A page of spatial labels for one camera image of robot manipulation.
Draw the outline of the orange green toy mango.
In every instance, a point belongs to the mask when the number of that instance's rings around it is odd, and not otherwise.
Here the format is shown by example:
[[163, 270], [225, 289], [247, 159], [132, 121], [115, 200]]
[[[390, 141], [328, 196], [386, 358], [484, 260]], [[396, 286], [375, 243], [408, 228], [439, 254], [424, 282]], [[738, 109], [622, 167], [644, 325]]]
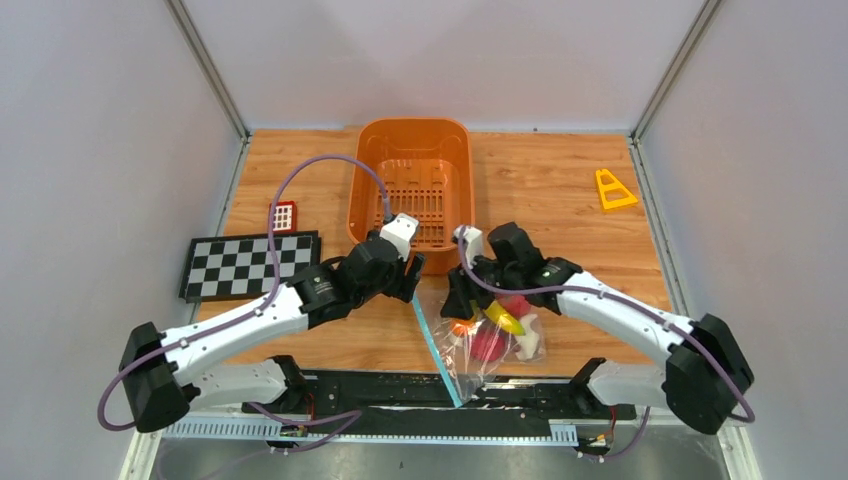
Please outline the orange green toy mango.
[[473, 335], [478, 329], [478, 322], [475, 320], [453, 319], [450, 332], [457, 337], [465, 337]]

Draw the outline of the yellow toy banana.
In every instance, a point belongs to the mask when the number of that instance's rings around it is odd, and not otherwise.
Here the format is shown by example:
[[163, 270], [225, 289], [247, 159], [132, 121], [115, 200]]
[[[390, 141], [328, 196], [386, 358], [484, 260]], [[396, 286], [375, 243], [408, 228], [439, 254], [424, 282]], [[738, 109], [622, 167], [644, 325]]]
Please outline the yellow toy banana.
[[488, 320], [508, 334], [514, 336], [523, 336], [525, 334], [525, 328], [519, 319], [512, 315], [498, 301], [492, 301], [487, 307], [482, 309], [482, 313]]

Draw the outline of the clear zip top bag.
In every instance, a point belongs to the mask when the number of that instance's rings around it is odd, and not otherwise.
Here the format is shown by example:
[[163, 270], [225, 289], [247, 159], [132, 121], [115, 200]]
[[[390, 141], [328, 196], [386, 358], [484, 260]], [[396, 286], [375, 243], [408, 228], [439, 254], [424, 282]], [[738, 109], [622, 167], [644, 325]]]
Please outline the clear zip top bag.
[[541, 320], [524, 297], [498, 295], [485, 310], [473, 306], [469, 319], [443, 314], [445, 298], [441, 291], [420, 288], [412, 306], [452, 406], [469, 403], [502, 365], [546, 357]]

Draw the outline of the red toy tomato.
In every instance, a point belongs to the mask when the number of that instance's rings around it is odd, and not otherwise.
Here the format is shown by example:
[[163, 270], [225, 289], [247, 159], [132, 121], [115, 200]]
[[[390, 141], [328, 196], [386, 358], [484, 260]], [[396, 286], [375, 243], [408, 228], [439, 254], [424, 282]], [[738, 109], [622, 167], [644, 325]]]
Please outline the red toy tomato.
[[469, 356], [480, 363], [501, 362], [507, 355], [510, 335], [498, 329], [478, 330], [470, 341]]

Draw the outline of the red toy apple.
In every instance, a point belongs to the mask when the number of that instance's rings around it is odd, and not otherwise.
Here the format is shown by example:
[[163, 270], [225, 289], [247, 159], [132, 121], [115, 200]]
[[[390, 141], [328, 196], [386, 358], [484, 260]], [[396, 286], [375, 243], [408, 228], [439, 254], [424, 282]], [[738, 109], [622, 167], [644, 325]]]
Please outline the red toy apple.
[[516, 319], [521, 319], [533, 310], [533, 306], [521, 295], [502, 295], [497, 298], [498, 303]]

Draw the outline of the white toy mushroom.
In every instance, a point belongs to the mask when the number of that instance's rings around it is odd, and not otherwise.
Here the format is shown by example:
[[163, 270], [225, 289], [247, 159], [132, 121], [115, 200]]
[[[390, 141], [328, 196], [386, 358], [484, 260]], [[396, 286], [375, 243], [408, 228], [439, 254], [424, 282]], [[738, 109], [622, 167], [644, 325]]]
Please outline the white toy mushroom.
[[540, 330], [538, 315], [529, 313], [519, 319], [523, 334], [514, 337], [513, 353], [519, 362], [535, 362], [544, 358], [546, 347]]

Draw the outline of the orange plastic basket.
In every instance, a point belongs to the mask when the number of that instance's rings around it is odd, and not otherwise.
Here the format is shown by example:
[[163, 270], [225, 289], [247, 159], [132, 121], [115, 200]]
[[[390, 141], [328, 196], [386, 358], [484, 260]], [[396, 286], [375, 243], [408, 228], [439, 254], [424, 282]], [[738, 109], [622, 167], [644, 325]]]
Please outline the orange plastic basket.
[[363, 127], [355, 158], [385, 185], [393, 213], [419, 221], [412, 244], [425, 275], [459, 264], [454, 229], [476, 222], [472, 148], [464, 125], [448, 118], [383, 118]]

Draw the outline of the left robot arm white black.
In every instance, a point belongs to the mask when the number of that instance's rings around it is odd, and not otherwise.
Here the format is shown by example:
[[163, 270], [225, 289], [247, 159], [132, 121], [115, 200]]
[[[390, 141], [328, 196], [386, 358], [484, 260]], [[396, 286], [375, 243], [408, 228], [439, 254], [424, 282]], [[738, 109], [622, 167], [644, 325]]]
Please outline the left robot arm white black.
[[402, 256], [383, 238], [357, 244], [348, 255], [304, 268], [264, 296], [210, 320], [160, 331], [147, 322], [129, 334], [111, 388], [121, 385], [141, 433], [164, 429], [192, 407], [230, 402], [273, 404], [298, 411], [306, 386], [279, 363], [263, 374], [242, 374], [239, 388], [226, 387], [216, 367], [271, 339], [344, 319], [377, 295], [412, 300], [427, 259]]

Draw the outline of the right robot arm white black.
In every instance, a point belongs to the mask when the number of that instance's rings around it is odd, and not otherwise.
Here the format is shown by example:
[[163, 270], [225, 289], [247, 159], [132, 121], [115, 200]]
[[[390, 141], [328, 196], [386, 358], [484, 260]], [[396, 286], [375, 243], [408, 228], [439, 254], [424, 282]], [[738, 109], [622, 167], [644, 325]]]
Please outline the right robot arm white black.
[[516, 331], [518, 316], [505, 302], [521, 298], [541, 309], [588, 323], [625, 342], [650, 365], [594, 360], [571, 390], [584, 417], [619, 404], [662, 408], [697, 432], [716, 434], [734, 420], [752, 424], [755, 411], [745, 394], [755, 376], [730, 326], [720, 317], [691, 318], [651, 306], [610, 287], [580, 265], [544, 256], [528, 233], [509, 222], [489, 233], [458, 226], [452, 240], [459, 264], [449, 274], [442, 316], [471, 319], [483, 314]]

